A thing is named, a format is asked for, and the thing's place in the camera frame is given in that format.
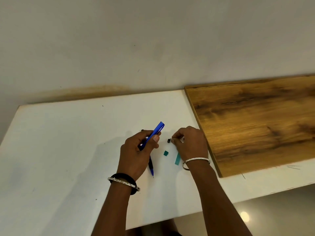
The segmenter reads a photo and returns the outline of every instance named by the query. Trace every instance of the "white wall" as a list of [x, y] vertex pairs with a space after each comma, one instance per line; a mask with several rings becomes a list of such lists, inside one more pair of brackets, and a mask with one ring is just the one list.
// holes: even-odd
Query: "white wall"
[[18, 105], [106, 85], [315, 72], [315, 0], [0, 0], [0, 139]]

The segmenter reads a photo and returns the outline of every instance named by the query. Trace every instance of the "fingernail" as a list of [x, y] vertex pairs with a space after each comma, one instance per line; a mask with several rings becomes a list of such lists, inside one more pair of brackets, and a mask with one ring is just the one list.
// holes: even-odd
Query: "fingernail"
[[153, 140], [157, 143], [159, 141], [160, 137], [158, 135], [153, 136]]

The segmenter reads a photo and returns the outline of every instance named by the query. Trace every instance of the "person's left hand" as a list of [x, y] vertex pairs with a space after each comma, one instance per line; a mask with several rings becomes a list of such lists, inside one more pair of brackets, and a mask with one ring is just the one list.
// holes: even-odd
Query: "person's left hand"
[[160, 139], [159, 135], [161, 132], [153, 135], [144, 149], [142, 151], [139, 150], [138, 145], [151, 134], [152, 130], [143, 130], [125, 141], [125, 144], [120, 147], [117, 173], [125, 173], [135, 181], [139, 179], [148, 166], [152, 150], [159, 147], [157, 142]]

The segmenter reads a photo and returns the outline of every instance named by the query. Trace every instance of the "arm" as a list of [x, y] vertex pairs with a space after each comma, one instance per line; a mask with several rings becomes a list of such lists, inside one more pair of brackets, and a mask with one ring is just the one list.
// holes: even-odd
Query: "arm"
[[[144, 173], [148, 166], [151, 151], [159, 147], [157, 143], [159, 136], [154, 135], [142, 151], [139, 150], [138, 145], [151, 133], [151, 130], [144, 130], [126, 140], [120, 148], [117, 173], [125, 173], [135, 181]], [[130, 193], [130, 186], [112, 182], [91, 236], [125, 235]]]
[[[207, 141], [199, 129], [181, 128], [172, 136], [183, 161], [208, 158]], [[222, 189], [215, 171], [205, 160], [187, 162], [199, 191], [208, 235], [251, 235], [238, 212]]]

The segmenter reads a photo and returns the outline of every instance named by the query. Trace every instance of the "floor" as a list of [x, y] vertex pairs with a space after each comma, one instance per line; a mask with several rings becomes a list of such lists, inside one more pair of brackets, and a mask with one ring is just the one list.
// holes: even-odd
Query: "floor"
[[[315, 235], [315, 184], [234, 206], [254, 236]], [[202, 212], [175, 218], [175, 223], [183, 236], [207, 236]]]

